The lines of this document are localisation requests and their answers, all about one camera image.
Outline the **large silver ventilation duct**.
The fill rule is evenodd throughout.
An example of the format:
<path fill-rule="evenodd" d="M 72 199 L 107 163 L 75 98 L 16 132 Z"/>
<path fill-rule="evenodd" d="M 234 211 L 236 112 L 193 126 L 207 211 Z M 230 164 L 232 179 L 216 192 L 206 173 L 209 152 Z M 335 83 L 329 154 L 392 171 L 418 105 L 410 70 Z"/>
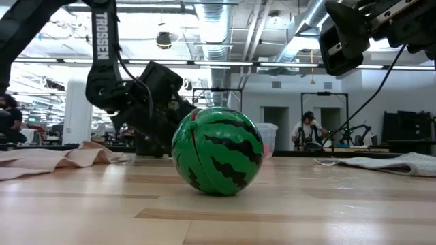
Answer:
<path fill-rule="evenodd" d="M 231 7 L 221 4 L 195 4 L 199 19 L 200 39 L 204 60 L 227 61 L 230 47 L 228 31 L 230 28 Z M 225 88 L 229 86 L 230 70 L 224 68 L 210 68 L 210 87 Z M 210 92 L 209 106 L 225 106 L 227 94 L 224 92 Z"/>

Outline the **black ceiling device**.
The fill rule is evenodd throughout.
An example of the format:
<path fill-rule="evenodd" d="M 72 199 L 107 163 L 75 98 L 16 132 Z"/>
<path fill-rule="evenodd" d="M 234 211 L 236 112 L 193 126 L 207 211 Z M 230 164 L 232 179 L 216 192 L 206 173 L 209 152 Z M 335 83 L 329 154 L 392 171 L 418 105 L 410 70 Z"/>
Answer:
<path fill-rule="evenodd" d="M 162 50 L 167 50 L 172 47 L 171 33 L 159 32 L 156 38 L 156 45 Z"/>

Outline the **long ceiling light strip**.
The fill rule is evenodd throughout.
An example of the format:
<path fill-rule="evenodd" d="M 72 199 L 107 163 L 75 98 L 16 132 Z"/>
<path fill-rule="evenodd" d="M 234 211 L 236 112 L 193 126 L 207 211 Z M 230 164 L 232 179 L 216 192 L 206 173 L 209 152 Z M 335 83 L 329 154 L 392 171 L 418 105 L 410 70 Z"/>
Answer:
<path fill-rule="evenodd" d="M 18 57 L 15 63 L 35 63 L 51 65 L 90 65 L 92 59 L 53 59 L 53 58 L 28 58 Z M 322 63 L 273 63 L 273 62 L 249 62 L 249 61 L 184 61 L 184 60 L 154 60 L 162 65 L 169 66 L 212 66 L 212 67 L 267 67 L 267 68 L 310 68 L 324 69 Z M 146 65 L 149 60 L 124 59 L 127 65 Z M 356 69 L 387 69 L 388 65 L 359 65 Z M 399 71 L 436 71 L 433 66 L 423 65 L 395 65 L 393 70 Z"/>

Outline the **pink cloth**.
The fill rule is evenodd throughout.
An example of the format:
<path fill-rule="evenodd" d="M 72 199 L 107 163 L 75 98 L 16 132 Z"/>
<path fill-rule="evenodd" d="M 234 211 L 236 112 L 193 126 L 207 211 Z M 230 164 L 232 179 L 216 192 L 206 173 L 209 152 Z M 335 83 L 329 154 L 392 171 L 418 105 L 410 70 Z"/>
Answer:
<path fill-rule="evenodd" d="M 11 150 L 0 152 L 0 181 L 49 174 L 60 167 L 90 167 L 97 163 L 111 164 L 128 160 L 122 152 L 113 152 L 101 144 L 89 141 L 84 141 L 72 150 Z"/>

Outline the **green toy watermelon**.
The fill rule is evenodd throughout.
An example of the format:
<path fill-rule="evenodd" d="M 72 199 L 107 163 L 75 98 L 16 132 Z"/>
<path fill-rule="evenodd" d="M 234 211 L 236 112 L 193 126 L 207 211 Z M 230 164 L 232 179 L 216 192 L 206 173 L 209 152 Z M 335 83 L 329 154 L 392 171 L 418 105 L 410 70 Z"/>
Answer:
<path fill-rule="evenodd" d="M 231 196 L 256 178 L 264 143 L 245 114 L 226 107 L 197 108 L 178 126 L 171 154 L 188 185 L 209 195 Z"/>

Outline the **slanted silver ventilation duct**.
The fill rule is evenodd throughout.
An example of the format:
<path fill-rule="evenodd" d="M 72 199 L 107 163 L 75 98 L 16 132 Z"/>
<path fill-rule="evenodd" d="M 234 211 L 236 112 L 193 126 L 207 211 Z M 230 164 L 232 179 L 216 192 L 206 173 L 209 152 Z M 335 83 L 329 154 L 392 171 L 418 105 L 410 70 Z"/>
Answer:
<path fill-rule="evenodd" d="M 328 17 L 326 0 L 310 0 L 305 12 L 294 16 L 287 28 L 284 47 L 274 59 L 276 63 L 289 63 L 304 49 L 310 49 L 319 37 L 322 24 Z"/>

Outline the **black cabinet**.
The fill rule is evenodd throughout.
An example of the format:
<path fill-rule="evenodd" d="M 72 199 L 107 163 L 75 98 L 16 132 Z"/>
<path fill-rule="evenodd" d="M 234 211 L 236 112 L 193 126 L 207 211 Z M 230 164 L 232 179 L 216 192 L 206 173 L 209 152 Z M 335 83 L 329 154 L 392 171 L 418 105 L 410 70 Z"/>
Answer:
<path fill-rule="evenodd" d="M 436 116 L 430 112 L 384 112 L 381 144 L 391 152 L 432 154 L 436 146 Z"/>

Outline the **clear plastic tupperware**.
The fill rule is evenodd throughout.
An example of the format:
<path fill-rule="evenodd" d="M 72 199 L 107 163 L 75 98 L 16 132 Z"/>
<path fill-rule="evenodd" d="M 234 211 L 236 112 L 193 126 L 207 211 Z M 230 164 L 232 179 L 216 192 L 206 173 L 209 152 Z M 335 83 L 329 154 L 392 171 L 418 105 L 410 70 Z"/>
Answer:
<path fill-rule="evenodd" d="M 272 123 L 256 123 L 255 125 L 262 136 L 263 144 L 267 143 L 270 147 L 270 151 L 274 153 L 278 126 Z"/>

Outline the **black background rig frame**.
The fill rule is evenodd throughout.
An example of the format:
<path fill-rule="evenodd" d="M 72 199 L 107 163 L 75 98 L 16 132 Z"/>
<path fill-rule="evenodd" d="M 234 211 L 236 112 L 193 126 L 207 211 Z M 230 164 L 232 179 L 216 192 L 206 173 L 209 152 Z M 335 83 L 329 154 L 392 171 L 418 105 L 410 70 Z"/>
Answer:
<path fill-rule="evenodd" d="M 336 133 L 338 133 L 339 131 L 345 129 L 345 128 L 349 128 L 349 95 L 347 93 L 332 93 L 329 91 L 319 91 L 319 92 L 301 92 L 300 94 L 300 113 L 301 116 L 303 116 L 304 114 L 304 96 L 305 95 L 317 95 L 317 96 L 331 96 L 331 95 L 342 95 L 345 98 L 345 109 L 346 109 L 346 121 L 343 123 L 343 125 L 337 129 L 334 133 L 330 134 L 330 138 L 332 138 Z"/>

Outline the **person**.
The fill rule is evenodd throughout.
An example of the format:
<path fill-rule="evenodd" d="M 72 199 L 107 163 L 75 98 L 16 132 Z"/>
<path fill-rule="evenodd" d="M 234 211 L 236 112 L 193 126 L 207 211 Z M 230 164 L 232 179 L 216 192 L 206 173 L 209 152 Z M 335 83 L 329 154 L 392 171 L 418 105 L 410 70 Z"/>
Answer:
<path fill-rule="evenodd" d="M 0 144 L 25 143 L 27 137 L 21 131 L 22 112 L 18 102 L 9 94 L 0 95 Z"/>
<path fill-rule="evenodd" d="M 328 136 L 328 131 L 315 119 L 312 111 L 306 111 L 292 131 L 294 147 L 304 146 L 307 142 L 317 142 Z"/>

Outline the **white pillar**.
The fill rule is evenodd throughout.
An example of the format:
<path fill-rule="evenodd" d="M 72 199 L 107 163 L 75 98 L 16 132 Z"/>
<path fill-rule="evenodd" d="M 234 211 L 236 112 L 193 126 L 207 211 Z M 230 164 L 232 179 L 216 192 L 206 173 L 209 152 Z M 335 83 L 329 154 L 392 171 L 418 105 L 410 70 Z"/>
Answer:
<path fill-rule="evenodd" d="M 81 144 L 91 139 L 93 106 L 85 96 L 86 80 L 73 77 L 67 83 L 63 145 Z"/>

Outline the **black aluminium table frame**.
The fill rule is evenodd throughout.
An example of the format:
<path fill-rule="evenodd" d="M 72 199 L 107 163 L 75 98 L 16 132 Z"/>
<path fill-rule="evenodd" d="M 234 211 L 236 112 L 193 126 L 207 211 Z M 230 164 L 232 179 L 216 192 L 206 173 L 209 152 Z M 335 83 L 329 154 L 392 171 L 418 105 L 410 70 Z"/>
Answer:
<path fill-rule="evenodd" d="M 72 146 L 17 146 L 14 144 L 0 144 L 0 151 L 15 150 L 15 149 L 34 149 L 41 148 L 44 150 L 73 150 L 77 149 L 78 145 Z M 109 150 L 113 152 L 124 152 L 124 153 L 136 153 L 134 147 L 124 147 L 124 146 L 109 146 Z M 275 150 L 273 153 L 274 157 L 338 157 L 338 158 L 352 158 L 352 157 L 369 157 L 374 159 L 389 159 L 400 156 L 400 153 L 391 152 L 380 152 L 380 151 L 349 151 L 349 149 L 335 148 L 334 152 L 328 151 L 317 151 L 317 152 L 306 152 L 306 151 L 283 151 Z"/>

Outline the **grey cloth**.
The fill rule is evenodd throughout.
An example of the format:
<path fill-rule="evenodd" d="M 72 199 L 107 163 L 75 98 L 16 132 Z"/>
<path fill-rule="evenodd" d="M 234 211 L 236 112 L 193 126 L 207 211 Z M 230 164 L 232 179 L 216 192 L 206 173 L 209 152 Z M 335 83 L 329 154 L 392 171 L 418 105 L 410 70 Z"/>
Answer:
<path fill-rule="evenodd" d="M 388 172 L 402 176 L 420 176 L 436 178 L 436 157 L 410 152 L 389 159 L 369 157 L 335 158 L 337 165 L 360 167 L 363 169 Z"/>

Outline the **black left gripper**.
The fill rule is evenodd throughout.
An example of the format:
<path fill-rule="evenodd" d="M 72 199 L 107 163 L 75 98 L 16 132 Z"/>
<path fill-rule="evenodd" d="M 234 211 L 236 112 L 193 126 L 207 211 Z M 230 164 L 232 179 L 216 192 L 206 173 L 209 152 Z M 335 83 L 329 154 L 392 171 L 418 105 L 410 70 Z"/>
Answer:
<path fill-rule="evenodd" d="M 156 136 L 172 136 L 178 124 L 196 107 L 185 99 L 171 99 L 163 106 L 149 106 L 148 102 L 134 101 L 112 117 L 116 129 L 127 124 L 148 136 L 149 153 L 154 157 L 172 156 L 171 147 Z"/>

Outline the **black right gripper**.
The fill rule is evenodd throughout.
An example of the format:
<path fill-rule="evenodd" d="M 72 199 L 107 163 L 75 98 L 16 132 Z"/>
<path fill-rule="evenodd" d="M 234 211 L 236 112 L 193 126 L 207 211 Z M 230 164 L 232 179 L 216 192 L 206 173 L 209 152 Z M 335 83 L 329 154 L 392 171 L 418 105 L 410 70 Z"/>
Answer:
<path fill-rule="evenodd" d="M 329 75 L 343 75 L 363 62 L 369 37 L 405 44 L 411 54 L 423 51 L 436 60 L 436 0 L 359 0 L 354 7 L 327 1 L 334 25 L 322 31 L 319 44 Z"/>

